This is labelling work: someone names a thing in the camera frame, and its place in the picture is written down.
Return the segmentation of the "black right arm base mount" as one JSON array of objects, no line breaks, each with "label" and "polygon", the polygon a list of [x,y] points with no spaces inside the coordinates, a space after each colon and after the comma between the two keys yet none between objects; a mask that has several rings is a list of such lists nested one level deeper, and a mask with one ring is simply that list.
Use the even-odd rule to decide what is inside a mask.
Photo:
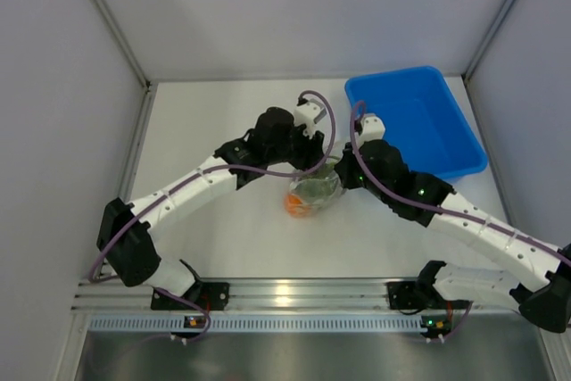
[{"label": "black right arm base mount", "polygon": [[469,305],[465,300],[446,300],[433,287],[413,280],[389,282],[386,290],[389,308],[396,311],[465,310]]}]

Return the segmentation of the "clear polka dot zip bag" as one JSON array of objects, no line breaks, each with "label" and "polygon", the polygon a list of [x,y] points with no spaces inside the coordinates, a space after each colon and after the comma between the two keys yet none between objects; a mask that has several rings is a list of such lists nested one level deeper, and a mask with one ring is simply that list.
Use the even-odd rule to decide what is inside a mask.
[{"label": "clear polka dot zip bag", "polygon": [[335,203],[345,193],[335,171],[339,156],[329,156],[315,172],[289,182],[284,198],[285,210],[295,218],[306,218]]}]

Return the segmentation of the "orange toy fruit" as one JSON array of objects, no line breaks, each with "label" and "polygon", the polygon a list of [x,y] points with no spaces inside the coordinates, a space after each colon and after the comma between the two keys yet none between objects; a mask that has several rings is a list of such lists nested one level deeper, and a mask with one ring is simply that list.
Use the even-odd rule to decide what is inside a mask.
[{"label": "orange toy fruit", "polygon": [[286,212],[294,218],[307,218],[313,212],[313,207],[301,199],[298,195],[288,193],[284,199]]}]

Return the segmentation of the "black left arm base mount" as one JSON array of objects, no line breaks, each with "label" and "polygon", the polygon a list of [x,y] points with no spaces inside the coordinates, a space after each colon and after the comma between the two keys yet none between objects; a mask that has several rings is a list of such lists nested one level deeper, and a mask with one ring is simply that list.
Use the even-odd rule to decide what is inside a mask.
[{"label": "black left arm base mount", "polygon": [[[228,305],[230,284],[227,282],[196,282],[182,298],[206,311],[223,311]],[[190,307],[180,301],[153,291],[150,308],[153,311],[182,311]]]}]

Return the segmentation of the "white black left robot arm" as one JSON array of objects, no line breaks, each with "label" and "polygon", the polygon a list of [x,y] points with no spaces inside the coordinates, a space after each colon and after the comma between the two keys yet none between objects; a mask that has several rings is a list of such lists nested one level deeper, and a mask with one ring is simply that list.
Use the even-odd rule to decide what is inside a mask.
[{"label": "white black left robot arm", "polygon": [[321,162],[324,135],[316,125],[326,114],[315,101],[293,112],[269,107],[253,128],[184,177],[134,201],[107,203],[96,245],[116,278],[126,287],[163,289],[180,308],[194,308],[202,297],[199,276],[186,262],[160,256],[158,243],[180,220],[266,175],[270,166],[288,163],[307,171]]}]

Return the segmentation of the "green netted toy melon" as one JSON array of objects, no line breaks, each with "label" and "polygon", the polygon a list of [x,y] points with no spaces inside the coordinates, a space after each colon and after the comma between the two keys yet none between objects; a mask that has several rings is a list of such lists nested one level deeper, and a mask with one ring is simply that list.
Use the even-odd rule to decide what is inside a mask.
[{"label": "green netted toy melon", "polygon": [[343,194],[340,179],[332,163],[304,176],[295,187],[295,193],[314,208],[325,208]]}]

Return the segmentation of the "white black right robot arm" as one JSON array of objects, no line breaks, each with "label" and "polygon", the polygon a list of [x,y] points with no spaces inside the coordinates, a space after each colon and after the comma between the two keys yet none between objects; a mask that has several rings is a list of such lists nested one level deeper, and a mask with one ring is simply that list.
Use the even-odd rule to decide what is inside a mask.
[{"label": "white black right robot arm", "polygon": [[552,333],[567,330],[569,247],[532,238],[480,210],[449,183],[411,170],[383,139],[346,144],[335,171],[344,188],[367,190],[399,218],[457,239],[497,265],[489,270],[428,262],[416,285],[425,306],[480,302],[515,310]]}]

